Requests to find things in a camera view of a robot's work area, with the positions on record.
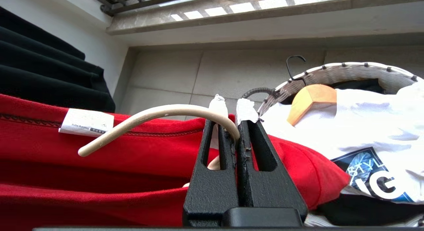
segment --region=stitched seam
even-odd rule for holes
[[[42,126],[42,127],[59,128],[62,125],[62,123],[56,122],[56,121],[30,119],[30,118],[26,118],[26,117],[15,116],[15,115],[5,114],[5,113],[0,113],[0,119],[6,120],[6,121],[11,121],[11,122],[18,122],[18,123],[25,123],[25,124],[31,124],[31,125],[36,125],[36,126]],[[174,137],[174,136],[184,136],[184,135],[189,135],[189,134],[193,134],[193,133],[199,133],[199,132],[202,132],[202,131],[203,131],[203,128],[184,131],[184,132],[177,132],[177,133],[127,132],[127,133],[124,134],[124,136]]]

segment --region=red t-shirt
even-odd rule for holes
[[[0,229],[52,225],[181,226],[205,119],[155,119],[88,157],[93,137],[58,132],[67,108],[0,95]],[[127,119],[115,115],[114,125]],[[270,136],[309,209],[348,175],[321,154]],[[218,155],[209,152],[209,161]]]

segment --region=white label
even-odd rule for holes
[[[114,116],[107,113],[70,108],[59,132],[99,137],[113,128],[113,119]]]

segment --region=white t-shirt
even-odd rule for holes
[[[396,95],[337,89],[337,105],[313,107],[293,127],[291,105],[262,117],[270,135],[305,145],[351,175],[342,193],[424,203],[424,84]]]

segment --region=black hook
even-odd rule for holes
[[[289,59],[291,59],[291,58],[294,58],[294,57],[298,57],[299,59],[302,59],[303,60],[303,62],[306,62],[306,59],[303,57],[303,56],[301,56],[301,55],[292,55],[292,56],[290,56],[290,57],[288,57],[287,59],[286,59],[286,66],[287,66],[287,71],[289,72],[289,75],[290,75],[290,78],[291,78],[291,80],[302,80],[303,81],[303,83],[305,84],[305,86],[306,86],[306,81],[305,81],[305,79],[303,78],[303,77],[300,77],[300,78],[298,78],[298,79],[295,79],[295,78],[293,78],[293,75],[291,74],[291,71],[290,71],[290,68],[289,68]]]

